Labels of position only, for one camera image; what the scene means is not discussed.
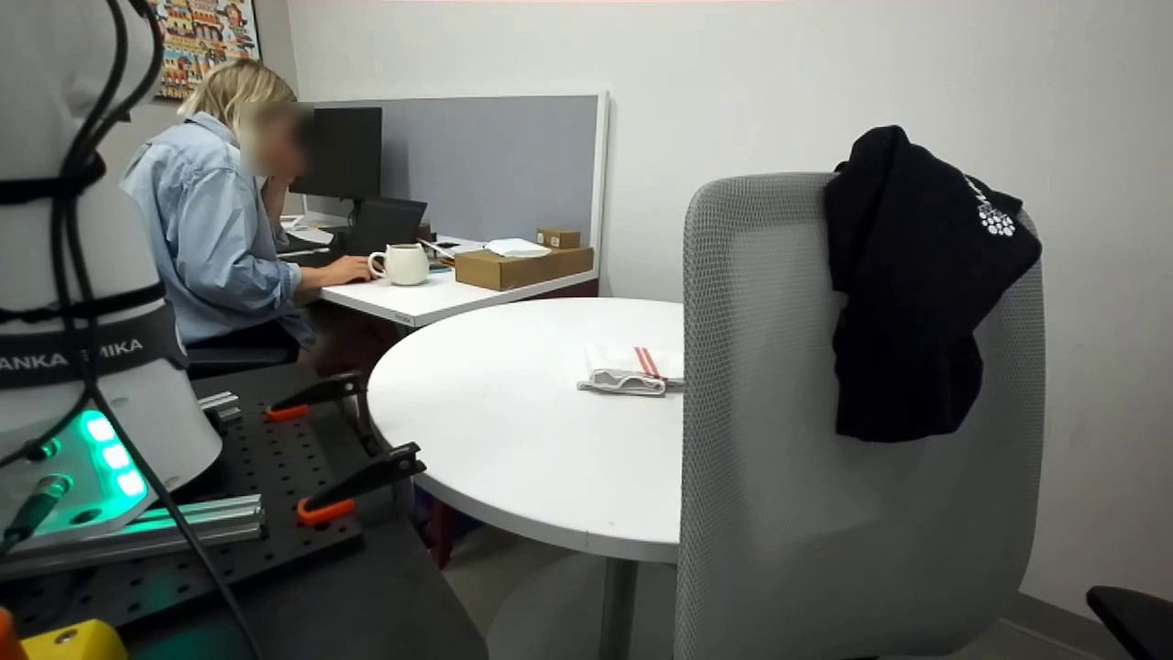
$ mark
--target mug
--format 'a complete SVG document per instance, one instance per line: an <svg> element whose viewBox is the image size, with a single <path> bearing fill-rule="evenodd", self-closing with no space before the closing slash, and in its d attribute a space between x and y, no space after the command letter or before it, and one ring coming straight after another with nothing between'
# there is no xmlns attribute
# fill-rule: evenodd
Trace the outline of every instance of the mug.
<svg viewBox="0 0 1173 660"><path fill-rule="evenodd" d="M370 253L368 268L391 286L419 286L429 279L429 253L420 241L391 241L386 253Z"/></svg>

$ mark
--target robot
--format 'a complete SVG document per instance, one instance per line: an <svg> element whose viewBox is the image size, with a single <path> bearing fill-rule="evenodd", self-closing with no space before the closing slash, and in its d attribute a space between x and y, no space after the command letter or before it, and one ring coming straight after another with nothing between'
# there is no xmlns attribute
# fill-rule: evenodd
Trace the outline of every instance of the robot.
<svg viewBox="0 0 1173 660"><path fill-rule="evenodd" d="M159 78L153 11L0 0L0 13L4 560L118 532L210 470L221 435L192 393L134 205L99 156Z"/></svg>

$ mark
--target light blue shirt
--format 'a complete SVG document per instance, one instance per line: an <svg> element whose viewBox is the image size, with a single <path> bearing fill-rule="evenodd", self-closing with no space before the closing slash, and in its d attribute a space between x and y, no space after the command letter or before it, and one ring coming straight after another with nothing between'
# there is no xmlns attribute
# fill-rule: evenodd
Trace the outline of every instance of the light blue shirt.
<svg viewBox="0 0 1173 660"><path fill-rule="evenodd" d="M250 156L227 123L194 112L153 134L120 188L134 198L181 338L206 342L280 319L310 342L296 263L280 259Z"/></svg>

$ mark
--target cardboard box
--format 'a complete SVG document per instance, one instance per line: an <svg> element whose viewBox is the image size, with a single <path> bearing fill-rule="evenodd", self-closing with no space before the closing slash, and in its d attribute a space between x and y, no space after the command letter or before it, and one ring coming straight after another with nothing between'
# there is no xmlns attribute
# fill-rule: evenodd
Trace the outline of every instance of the cardboard box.
<svg viewBox="0 0 1173 660"><path fill-rule="evenodd" d="M575 247L583 247L578 232L562 232L562 226L544 226L540 241L547 249L575 249Z"/></svg>
<svg viewBox="0 0 1173 660"><path fill-rule="evenodd" d="M549 249L553 253L553 275L575 275L595 268L595 249Z"/></svg>
<svg viewBox="0 0 1173 660"><path fill-rule="evenodd" d="M483 286L483 290L517 290L556 275L553 253L530 259L507 259L497 253L459 253L454 283Z"/></svg>

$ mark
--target woman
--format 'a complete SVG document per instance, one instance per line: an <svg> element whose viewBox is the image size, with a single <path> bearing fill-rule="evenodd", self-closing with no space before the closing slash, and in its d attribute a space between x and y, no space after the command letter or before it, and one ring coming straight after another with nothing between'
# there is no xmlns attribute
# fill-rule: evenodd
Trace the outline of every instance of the woman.
<svg viewBox="0 0 1173 660"><path fill-rule="evenodd" d="M260 61L212 71L123 173L144 209L153 263L183 343L314 342L305 301L370 279L368 255L296 268L274 255L280 216L302 156L289 143L302 103Z"/></svg>

